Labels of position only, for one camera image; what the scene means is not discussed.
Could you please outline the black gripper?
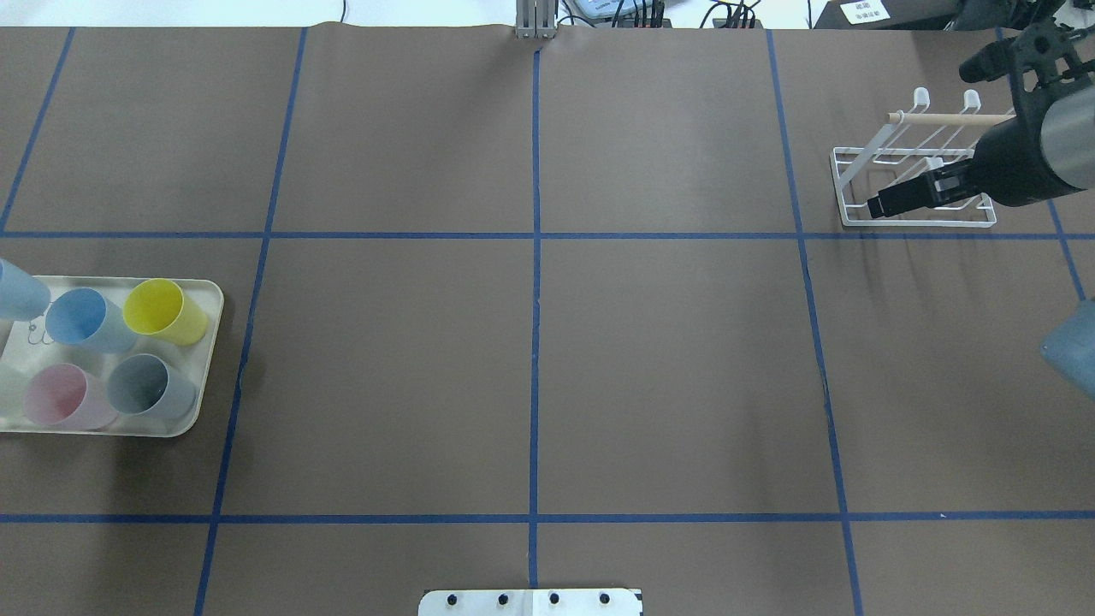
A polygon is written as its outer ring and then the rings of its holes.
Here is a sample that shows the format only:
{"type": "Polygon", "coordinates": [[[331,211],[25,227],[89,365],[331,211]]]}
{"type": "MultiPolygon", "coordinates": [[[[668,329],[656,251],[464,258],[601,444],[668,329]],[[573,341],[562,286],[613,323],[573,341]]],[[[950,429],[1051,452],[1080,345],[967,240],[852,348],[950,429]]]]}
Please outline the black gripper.
{"type": "Polygon", "coordinates": [[[884,188],[866,204],[872,219],[902,216],[920,208],[944,208],[981,195],[973,179],[973,159],[926,170],[922,178],[884,188]]]}

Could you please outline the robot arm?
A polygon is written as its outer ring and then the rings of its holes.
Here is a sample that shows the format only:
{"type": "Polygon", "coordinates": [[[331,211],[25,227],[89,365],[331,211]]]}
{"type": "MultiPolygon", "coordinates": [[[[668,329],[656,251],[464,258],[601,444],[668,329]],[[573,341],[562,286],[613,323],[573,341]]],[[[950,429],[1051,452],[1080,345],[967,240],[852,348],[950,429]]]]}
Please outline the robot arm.
{"type": "Polygon", "coordinates": [[[884,188],[866,204],[871,218],[938,210],[981,194],[1022,207],[1091,190],[1092,81],[1018,88],[1013,98],[1014,116],[986,130],[972,156],[884,188]]]}

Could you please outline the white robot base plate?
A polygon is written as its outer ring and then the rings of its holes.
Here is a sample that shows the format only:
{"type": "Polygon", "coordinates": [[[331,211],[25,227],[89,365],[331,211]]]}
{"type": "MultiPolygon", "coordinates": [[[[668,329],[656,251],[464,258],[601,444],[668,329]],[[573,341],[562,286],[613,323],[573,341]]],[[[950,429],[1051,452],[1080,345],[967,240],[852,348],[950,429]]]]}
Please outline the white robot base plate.
{"type": "Polygon", "coordinates": [[[639,589],[438,589],[418,615],[644,615],[639,589]]]}

